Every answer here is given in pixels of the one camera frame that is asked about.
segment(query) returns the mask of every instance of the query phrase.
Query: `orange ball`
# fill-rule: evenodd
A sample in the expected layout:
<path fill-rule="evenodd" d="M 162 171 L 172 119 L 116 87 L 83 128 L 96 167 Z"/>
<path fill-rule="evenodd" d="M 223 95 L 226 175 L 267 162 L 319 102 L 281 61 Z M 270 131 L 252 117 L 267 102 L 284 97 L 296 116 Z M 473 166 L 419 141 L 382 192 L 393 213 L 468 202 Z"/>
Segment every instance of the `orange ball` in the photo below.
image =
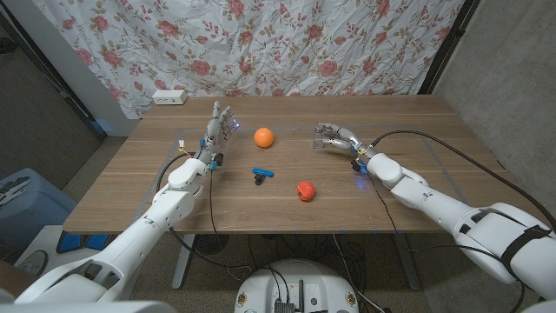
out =
<path fill-rule="evenodd" d="M 255 133 L 255 143 L 261 148 L 269 147 L 275 140 L 275 136 L 268 128 L 260 128 Z"/>

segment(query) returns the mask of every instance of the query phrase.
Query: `table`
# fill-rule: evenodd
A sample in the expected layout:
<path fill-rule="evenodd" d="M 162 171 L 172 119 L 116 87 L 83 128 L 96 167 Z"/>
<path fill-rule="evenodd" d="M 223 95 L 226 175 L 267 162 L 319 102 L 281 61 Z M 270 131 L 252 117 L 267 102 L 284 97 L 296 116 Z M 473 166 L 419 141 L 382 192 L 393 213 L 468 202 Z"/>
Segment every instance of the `table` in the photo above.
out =
<path fill-rule="evenodd" d="M 241 124 L 224 151 L 223 166 L 213 174 L 214 219 L 222 234 L 394 232 L 392 222 L 397 230 L 406 232 L 441 231 L 377 183 L 391 222 L 369 179 L 351 169 L 349 153 L 332 147 L 312 149 L 313 127 L 321 122 L 346 126 L 365 143 L 390 130 L 421 130 L 511 179 L 441 97 L 189 98 L 184 105 L 156 105 L 150 110 L 69 215 L 64 230 L 77 234 L 125 230 L 149 207 L 161 166 L 179 153 L 176 141 L 185 140 L 188 151 L 198 149 L 215 100 L 222 107 L 231 105 Z M 269 149 L 259 148 L 253 141 L 260 127 L 275 133 Z M 472 206 L 510 203 L 545 221 L 517 192 L 437 143 L 399 134 L 383 139 L 377 150 L 423 175 L 431 187 Z M 272 170 L 275 176 L 255 186 L 254 167 Z M 310 203 L 300 201 L 295 193 L 303 180 L 316 188 Z M 213 232 L 208 191 L 195 202 L 192 214 L 175 226 L 176 231 Z"/>

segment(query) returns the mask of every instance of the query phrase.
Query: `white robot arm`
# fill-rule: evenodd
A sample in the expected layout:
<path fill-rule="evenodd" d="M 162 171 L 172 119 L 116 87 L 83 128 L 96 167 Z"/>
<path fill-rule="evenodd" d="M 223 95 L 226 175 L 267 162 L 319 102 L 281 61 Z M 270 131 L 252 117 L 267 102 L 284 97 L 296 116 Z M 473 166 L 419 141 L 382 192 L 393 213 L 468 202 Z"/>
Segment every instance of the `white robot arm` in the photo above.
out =
<path fill-rule="evenodd" d="M 418 174 L 331 123 L 315 126 L 314 147 L 330 144 L 358 154 L 354 169 L 378 177 L 396 199 L 452 234 L 472 261 L 503 283 L 520 280 L 546 300 L 556 299 L 556 236 L 523 210 L 505 203 L 472 208 L 428 187 Z"/>
<path fill-rule="evenodd" d="M 202 147 L 169 175 L 153 204 L 106 249 L 65 264 L 34 282 L 15 304 L 96 303 L 118 300 L 130 276 L 162 234 L 191 213 L 202 193 L 200 181 L 222 163 L 225 142 L 239 124 L 215 103 Z"/>

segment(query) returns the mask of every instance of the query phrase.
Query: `white power strip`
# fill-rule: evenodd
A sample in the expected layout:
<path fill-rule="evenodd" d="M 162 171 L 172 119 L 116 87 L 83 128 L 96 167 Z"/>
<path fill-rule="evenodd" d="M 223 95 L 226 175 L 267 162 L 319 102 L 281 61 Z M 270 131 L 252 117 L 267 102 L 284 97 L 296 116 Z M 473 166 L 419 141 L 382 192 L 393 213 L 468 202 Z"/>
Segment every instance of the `white power strip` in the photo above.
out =
<path fill-rule="evenodd" d="M 157 90 L 153 95 L 155 104 L 183 104 L 187 98 L 185 90 Z"/>

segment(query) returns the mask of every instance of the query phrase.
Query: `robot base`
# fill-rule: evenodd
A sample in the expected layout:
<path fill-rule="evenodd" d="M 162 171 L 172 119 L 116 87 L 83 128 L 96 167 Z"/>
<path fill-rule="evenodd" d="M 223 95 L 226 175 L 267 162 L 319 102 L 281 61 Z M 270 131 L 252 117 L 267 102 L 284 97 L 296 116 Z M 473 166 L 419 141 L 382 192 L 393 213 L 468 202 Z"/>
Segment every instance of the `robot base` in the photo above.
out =
<path fill-rule="evenodd" d="M 354 289 L 330 268 L 302 259 L 281 260 L 270 266 L 284 277 L 288 286 L 278 274 L 275 273 L 276 285 L 270 270 L 257 270 L 240 287 L 235 299 L 235 313 L 359 312 Z M 275 304 L 279 288 L 282 303 Z M 286 304 L 286 288 L 289 305 Z"/>

